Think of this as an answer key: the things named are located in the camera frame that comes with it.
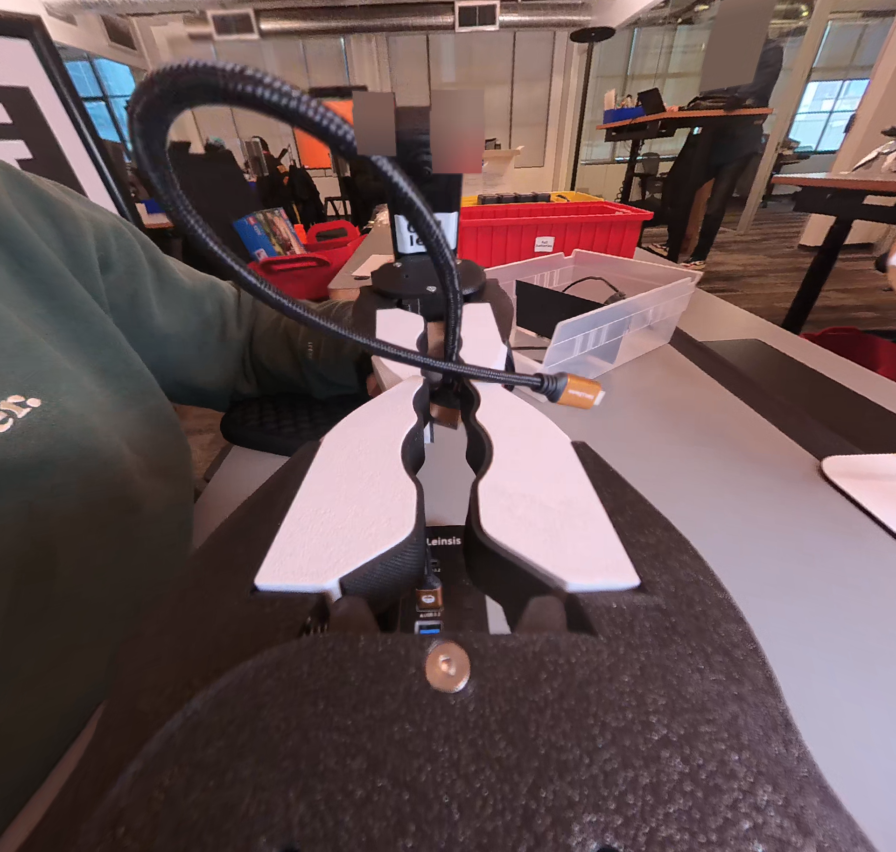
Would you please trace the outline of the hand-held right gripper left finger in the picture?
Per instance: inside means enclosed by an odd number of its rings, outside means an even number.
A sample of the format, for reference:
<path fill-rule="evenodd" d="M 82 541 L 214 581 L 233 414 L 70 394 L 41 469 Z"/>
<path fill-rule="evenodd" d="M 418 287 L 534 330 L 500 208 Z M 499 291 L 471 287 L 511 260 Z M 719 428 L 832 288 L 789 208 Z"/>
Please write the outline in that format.
<path fill-rule="evenodd" d="M 424 572 L 424 379 L 354 410 L 320 441 L 254 587 L 398 600 Z"/>

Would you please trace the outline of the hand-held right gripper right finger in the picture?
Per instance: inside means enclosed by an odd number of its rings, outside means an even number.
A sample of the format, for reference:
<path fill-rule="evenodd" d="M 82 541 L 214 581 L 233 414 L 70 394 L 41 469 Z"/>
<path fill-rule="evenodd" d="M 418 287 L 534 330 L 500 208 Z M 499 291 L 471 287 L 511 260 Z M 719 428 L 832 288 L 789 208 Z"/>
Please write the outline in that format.
<path fill-rule="evenodd" d="M 533 598 L 641 586 L 581 453 L 544 412 L 500 385 L 472 383 L 465 416 L 473 582 L 508 618 Z"/>

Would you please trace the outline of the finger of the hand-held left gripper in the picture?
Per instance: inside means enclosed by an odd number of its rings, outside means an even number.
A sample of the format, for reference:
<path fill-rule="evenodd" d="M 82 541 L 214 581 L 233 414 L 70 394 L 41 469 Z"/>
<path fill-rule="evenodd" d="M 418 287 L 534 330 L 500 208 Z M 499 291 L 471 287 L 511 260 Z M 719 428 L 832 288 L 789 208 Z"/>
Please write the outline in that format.
<path fill-rule="evenodd" d="M 375 338 L 414 353 L 428 353 L 427 322 L 417 313 L 400 309 L 377 310 Z M 379 355 L 372 355 L 372 366 L 377 385 L 382 392 L 408 378 L 423 377 L 419 367 L 405 365 Z"/>
<path fill-rule="evenodd" d="M 504 373 L 513 361 L 506 342 L 502 342 L 496 317 L 488 303 L 465 304 L 462 311 L 460 357 L 466 365 L 477 365 Z M 466 379 L 484 405 L 506 405 L 511 391 L 503 383 Z"/>

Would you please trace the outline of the black usb hub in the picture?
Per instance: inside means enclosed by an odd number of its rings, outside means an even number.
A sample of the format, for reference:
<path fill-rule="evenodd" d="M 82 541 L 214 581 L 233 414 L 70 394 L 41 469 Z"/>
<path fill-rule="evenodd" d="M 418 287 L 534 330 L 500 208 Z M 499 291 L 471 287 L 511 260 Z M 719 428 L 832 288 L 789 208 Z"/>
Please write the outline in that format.
<path fill-rule="evenodd" d="M 422 584 L 400 600 L 399 634 L 430 639 L 489 634 L 487 599 L 470 580 L 464 556 L 464 526 L 426 528 L 427 569 Z"/>

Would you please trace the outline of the clear plastic bin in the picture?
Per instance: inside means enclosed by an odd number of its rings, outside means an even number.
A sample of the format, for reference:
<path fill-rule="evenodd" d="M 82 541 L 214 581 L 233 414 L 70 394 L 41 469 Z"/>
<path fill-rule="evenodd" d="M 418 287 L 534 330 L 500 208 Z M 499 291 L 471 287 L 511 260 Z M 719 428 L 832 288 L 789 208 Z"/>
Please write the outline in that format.
<path fill-rule="evenodd" d="M 575 250 L 486 270 L 511 299 L 510 346 L 519 373 L 568 373 L 597 379 L 669 342 L 701 275 L 666 261 L 637 261 Z M 577 296 L 603 307 L 561 322 L 553 338 L 515 324 L 514 281 Z"/>

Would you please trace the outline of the black bin divider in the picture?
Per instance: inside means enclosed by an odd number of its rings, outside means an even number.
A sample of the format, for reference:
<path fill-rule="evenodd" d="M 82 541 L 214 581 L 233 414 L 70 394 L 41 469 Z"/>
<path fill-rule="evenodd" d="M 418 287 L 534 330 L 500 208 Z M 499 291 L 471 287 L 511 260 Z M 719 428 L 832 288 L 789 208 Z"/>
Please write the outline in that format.
<path fill-rule="evenodd" d="M 553 338 L 561 322 L 603 307 L 602 303 L 520 279 L 514 281 L 514 296 L 516 327 L 545 339 Z"/>

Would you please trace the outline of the red felt basket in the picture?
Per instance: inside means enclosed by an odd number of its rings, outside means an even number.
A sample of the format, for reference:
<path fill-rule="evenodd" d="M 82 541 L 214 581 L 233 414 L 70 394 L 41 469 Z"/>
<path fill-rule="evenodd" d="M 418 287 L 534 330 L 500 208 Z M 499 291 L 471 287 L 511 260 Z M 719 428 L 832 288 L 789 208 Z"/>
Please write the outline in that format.
<path fill-rule="evenodd" d="M 895 370 L 895 342 L 873 332 L 831 327 L 804 332 L 800 337 L 872 372 L 885 374 Z"/>
<path fill-rule="evenodd" d="M 304 246 L 308 253 L 342 259 L 343 264 L 364 239 L 365 235 L 351 221 L 334 219 L 308 228 Z"/>
<path fill-rule="evenodd" d="M 328 299 L 330 281 L 342 269 L 338 259 L 323 253 L 270 257 L 248 266 L 286 296 L 311 302 Z"/>

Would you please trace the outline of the black mesh chair pad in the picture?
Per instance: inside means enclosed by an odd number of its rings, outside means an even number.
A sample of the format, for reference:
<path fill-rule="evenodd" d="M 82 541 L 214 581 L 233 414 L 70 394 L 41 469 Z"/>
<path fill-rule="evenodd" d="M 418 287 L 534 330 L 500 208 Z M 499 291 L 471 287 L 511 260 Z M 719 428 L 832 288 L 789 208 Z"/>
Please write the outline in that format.
<path fill-rule="evenodd" d="M 224 413 L 219 431 L 234 446 L 291 457 L 369 400 L 361 395 L 318 399 L 291 393 L 245 398 Z"/>

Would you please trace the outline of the red ribbed tote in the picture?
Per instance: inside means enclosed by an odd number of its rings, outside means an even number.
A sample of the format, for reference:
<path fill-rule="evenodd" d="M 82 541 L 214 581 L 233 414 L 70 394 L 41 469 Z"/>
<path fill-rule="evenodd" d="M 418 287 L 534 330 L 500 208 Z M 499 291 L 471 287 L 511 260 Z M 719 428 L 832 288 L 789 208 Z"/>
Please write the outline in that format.
<path fill-rule="evenodd" d="M 483 268 L 575 250 L 631 259 L 651 218 L 650 211 L 602 199 L 468 207 L 457 251 Z"/>

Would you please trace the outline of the colourful printed box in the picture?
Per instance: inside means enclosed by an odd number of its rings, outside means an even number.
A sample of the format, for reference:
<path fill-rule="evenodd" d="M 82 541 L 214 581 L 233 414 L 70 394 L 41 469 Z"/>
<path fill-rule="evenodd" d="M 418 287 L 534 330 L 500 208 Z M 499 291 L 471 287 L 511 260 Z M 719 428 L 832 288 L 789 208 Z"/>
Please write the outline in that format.
<path fill-rule="evenodd" d="M 308 253 L 283 208 L 256 211 L 237 219 L 232 226 L 255 262 Z"/>

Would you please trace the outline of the person's green sweater torso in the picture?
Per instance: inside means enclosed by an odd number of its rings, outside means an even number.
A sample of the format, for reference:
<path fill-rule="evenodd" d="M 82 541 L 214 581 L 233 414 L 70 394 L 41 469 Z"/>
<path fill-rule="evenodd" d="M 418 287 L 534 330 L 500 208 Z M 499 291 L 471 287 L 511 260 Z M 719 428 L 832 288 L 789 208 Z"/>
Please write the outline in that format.
<path fill-rule="evenodd" d="M 114 661 L 189 552 L 173 407 L 111 317 L 102 254 L 149 246 L 2 165 L 2 830 L 91 721 Z"/>

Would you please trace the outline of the black floor lamp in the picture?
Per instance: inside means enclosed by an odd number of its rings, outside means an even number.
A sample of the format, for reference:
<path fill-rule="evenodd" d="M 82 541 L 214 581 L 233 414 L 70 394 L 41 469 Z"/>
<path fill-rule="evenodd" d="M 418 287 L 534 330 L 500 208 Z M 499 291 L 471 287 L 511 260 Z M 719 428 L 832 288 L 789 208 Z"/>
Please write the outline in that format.
<path fill-rule="evenodd" d="M 570 42 L 586 46 L 584 73 L 581 79 L 581 95 L 578 109 L 576 132 L 574 137 L 573 164 L 570 178 L 570 190 L 576 191 L 578 168 L 581 154 L 581 141 L 584 130 L 584 122 L 588 111 L 588 92 L 592 72 L 592 63 L 596 45 L 611 39 L 616 30 L 610 27 L 583 27 L 569 34 Z"/>

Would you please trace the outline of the wooden standing desk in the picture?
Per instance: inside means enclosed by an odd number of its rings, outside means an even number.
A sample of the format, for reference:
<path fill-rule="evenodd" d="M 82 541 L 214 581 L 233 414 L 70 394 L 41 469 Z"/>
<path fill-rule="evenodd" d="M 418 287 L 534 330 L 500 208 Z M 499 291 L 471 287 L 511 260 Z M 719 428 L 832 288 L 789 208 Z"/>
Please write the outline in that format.
<path fill-rule="evenodd" d="M 702 128 L 709 125 L 711 130 L 716 130 L 733 120 L 740 118 L 765 119 L 771 114 L 773 114 L 772 108 L 667 110 L 663 113 L 627 120 L 605 122 L 597 125 L 596 129 L 604 131 L 604 141 L 606 142 L 629 142 L 631 144 L 618 199 L 620 203 L 627 205 L 631 200 L 640 152 L 646 141 L 671 138 L 678 132 L 678 129 Z"/>

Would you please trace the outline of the white stand with printed tags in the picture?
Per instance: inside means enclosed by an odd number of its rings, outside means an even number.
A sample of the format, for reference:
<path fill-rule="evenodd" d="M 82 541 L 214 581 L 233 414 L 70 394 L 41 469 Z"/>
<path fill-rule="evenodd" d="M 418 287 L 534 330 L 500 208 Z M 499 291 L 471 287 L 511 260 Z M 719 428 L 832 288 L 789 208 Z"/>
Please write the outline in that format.
<path fill-rule="evenodd" d="M 832 486 L 895 535 L 894 453 L 828 456 L 820 467 Z"/>

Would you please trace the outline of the wooden office desk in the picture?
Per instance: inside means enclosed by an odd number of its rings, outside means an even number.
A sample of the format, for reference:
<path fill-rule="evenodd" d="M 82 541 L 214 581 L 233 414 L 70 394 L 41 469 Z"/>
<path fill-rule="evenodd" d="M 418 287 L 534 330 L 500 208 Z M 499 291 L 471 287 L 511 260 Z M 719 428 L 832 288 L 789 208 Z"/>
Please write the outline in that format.
<path fill-rule="evenodd" d="M 856 222 L 895 225 L 895 181 L 870 174 L 777 174 L 774 185 L 798 188 L 794 209 L 811 216 L 833 218 L 823 242 L 807 268 L 781 328 L 800 334 L 836 265 Z"/>

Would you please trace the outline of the black and white sign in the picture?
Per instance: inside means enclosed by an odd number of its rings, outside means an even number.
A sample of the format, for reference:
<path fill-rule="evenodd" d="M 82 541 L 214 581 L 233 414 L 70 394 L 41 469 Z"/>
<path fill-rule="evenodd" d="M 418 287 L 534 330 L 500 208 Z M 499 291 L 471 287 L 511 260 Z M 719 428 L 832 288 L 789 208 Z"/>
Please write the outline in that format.
<path fill-rule="evenodd" d="M 1 156 L 143 229 L 126 176 L 36 16 L 1 14 Z"/>

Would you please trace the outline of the orange wall panel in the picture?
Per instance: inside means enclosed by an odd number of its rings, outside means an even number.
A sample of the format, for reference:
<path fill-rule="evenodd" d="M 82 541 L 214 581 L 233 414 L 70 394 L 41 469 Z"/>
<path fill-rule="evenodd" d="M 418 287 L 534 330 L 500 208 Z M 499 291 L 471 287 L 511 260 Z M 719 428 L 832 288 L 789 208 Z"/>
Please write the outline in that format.
<path fill-rule="evenodd" d="M 339 115 L 349 124 L 353 124 L 353 99 L 321 99 L 321 103 Z M 298 159 L 309 171 L 332 169 L 330 148 L 322 141 L 312 137 L 301 129 L 293 129 L 297 144 Z"/>

